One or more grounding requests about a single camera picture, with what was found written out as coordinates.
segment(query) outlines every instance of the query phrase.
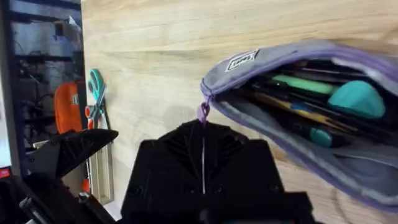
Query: black plastic part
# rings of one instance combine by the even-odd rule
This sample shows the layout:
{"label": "black plastic part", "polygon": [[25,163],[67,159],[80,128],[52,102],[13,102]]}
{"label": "black plastic part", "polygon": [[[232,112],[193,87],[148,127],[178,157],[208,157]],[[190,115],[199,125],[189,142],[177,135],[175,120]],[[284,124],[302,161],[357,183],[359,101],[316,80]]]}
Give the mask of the black plastic part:
{"label": "black plastic part", "polygon": [[21,209],[34,220],[56,224],[115,223],[93,196],[79,201],[61,180],[45,174],[31,174],[24,179],[22,188],[28,197],[20,204]]}
{"label": "black plastic part", "polygon": [[307,194],[284,192],[265,141],[198,120],[141,143],[121,214],[121,223],[315,223]]}
{"label": "black plastic part", "polygon": [[40,150],[26,156],[24,164],[33,173],[61,178],[118,136],[117,131],[91,129],[70,131],[53,137]]}

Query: teal scissors handle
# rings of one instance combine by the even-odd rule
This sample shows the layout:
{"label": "teal scissors handle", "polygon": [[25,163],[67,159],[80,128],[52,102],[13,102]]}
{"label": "teal scissors handle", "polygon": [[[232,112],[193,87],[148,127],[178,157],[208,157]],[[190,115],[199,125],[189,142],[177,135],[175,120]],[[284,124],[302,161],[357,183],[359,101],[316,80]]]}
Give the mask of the teal scissors handle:
{"label": "teal scissors handle", "polygon": [[98,102],[105,91],[105,83],[97,69],[90,70],[90,79],[88,80],[88,90],[94,96],[94,100]]}

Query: purple zipper trim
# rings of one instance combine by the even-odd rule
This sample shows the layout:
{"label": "purple zipper trim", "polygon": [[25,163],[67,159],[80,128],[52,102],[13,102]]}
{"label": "purple zipper trim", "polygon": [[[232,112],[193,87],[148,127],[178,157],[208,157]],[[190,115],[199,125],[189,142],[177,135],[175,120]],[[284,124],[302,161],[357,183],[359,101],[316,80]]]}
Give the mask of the purple zipper trim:
{"label": "purple zipper trim", "polygon": [[300,60],[300,59],[304,59],[304,58],[312,58],[312,57],[338,57],[338,58],[343,58],[345,60],[350,60],[350,61],[355,61],[357,62],[358,59],[356,58],[360,58],[361,63],[366,64],[367,66],[378,70],[380,72],[382,72],[383,74],[385,74],[385,77],[389,77],[391,80],[394,80],[395,82],[398,82],[398,77],[391,75],[391,70],[389,70],[388,68],[386,68],[385,66],[381,65],[381,63],[388,63],[385,60],[382,60],[380,58],[373,58],[373,57],[369,57],[367,55],[366,52],[362,52],[360,50],[355,50],[355,49],[351,49],[349,47],[339,47],[337,50],[340,50],[340,52],[336,52],[336,49],[334,50],[322,50],[322,51],[318,51],[316,53],[311,53],[311,54],[307,54],[307,55],[301,55],[299,57],[297,56],[293,56],[293,57],[289,57],[286,56],[285,59],[283,60],[279,60],[279,58],[275,59],[274,61],[276,62],[270,62],[268,63],[266,66],[257,68],[255,70],[252,70],[250,72],[247,72],[246,74],[240,76],[239,78],[230,81],[228,84],[220,86],[216,89],[214,89],[213,91],[210,90],[210,88],[208,88],[205,83],[204,80],[202,80],[201,82],[201,90],[202,93],[204,95],[206,95],[207,97],[213,97],[225,90],[229,90],[230,88],[262,73],[262,72],[266,72],[268,70],[272,70],[274,68],[277,68],[283,64],[287,64],[290,62],[294,62],[296,60]]}
{"label": "purple zipper trim", "polygon": [[383,205],[380,202],[377,202],[375,200],[372,199],[368,199],[363,197],[360,193],[351,190],[350,188],[345,187],[345,185],[339,181],[338,179],[334,178],[333,176],[331,176],[329,173],[324,172],[323,168],[320,167],[318,164],[316,164],[315,162],[313,162],[311,159],[309,159],[305,154],[301,153],[298,150],[295,150],[292,146],[290,146],[289,143],[287,143],[286,141],[284,141],[283,139],[281,139],[280,137],[272,134],[272,133],[268,133],[265,130],[261,130],[258,127],[252,125],[251,123],[248,123],[245,120],[241,120],[239,117],[234,116],[229,114],[228,112],[226,112],[224,109],[222,109],[221,107],[217,107],[217,110],[222,113],[224,116],[226,116],[229,119],[232,119],[233,121],[237,122],[238,124],[245,126],[247,128],[251,128],[259,133],[262,133],[268,137],[270,137],[278,146],[280,146],[280,148],[284,149],[285,151],[288,152],[288,154],[290,156],[292,156],[294,159],[298,159],[300,161],[302,161],[307,168],[309,168],[310,170],[312,170],[314,173],[316,173],[317,175],[319,175],[323,180],[327,181],[329,184],[331,184],[332,186],[336,187],[337,189],[343,191],[344,193],[348,194],[350,197],[355,198],[356,200],[359,200],[360,202],[372,206],[376,209],[379,210],[383,210],[385,212],[394,212],[394,213],[398,213],[398,205],[393,206],[393,205]]}

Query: plywood surface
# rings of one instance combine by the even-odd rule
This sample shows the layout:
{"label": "plywood surface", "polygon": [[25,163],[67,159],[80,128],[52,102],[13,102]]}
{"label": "plywood surface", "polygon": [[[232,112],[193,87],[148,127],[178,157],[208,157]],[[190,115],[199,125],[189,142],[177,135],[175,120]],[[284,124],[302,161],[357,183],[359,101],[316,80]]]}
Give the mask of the plywood surface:
{"label": "plywood surface", "polygon": [[[397,9],[395,0],[82,1],[86,71],[103,74],[111,127],[119,131],[113,145],[116,202],[123,201],[139,143],[196,118],[200,80],[221,59],[311,37],[396,54]],[[209,119],[260,137],[215,110]],[[333,188],[270,144],[287,189],[307,190],[320,221],[346,223],[330,199]],[[338,196],[353,223],[396,218]]]}

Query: metal rod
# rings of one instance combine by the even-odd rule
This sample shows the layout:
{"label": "metal rod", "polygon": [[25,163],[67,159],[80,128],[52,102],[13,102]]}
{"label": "metal rod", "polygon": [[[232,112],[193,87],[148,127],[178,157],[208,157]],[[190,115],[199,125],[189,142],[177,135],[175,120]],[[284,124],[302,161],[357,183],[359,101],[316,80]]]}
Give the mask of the metal rod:
{"label": "metal rod", "polygon": [[34,4],[41,4],[46,6],[61,7],[64,9],[81,10],[81,6],[78,3],[59,1],[59,0],[19,0],[23,2],[29,2]]}
{"label": "metal rod", "polygon": [[27,63],[44,63],[44,62],[72,62],[71,57],[52,56],[52,55],[15,55],[16,60],[24,60]]}
{"label": "metal rod", "polygon": [[34,15],[34,14],[28,14],[28,13],[23,13],[23,12],[14,12],[14,11],[10,11],[9,19],[13,22],[20,22],[20,23],[25,23],[25,24],[30,24],[35,21],[37,21],[37,22],[61,21],[61,19],[56,18],[56,17],[41,16],[41,15]]}

